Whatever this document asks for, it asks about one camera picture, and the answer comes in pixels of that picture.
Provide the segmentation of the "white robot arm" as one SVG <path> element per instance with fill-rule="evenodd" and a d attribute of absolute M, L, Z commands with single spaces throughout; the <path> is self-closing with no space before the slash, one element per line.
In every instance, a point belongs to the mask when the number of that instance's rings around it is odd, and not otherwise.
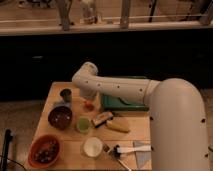
<path fill-rule="evenodd" d="M 149 108 L 152 171 L 210 171 L 205 105 L 198 89 L 180 78 L 101 77 L 84 63 L 72 82 L 80 95 L 111 95 Z"/>

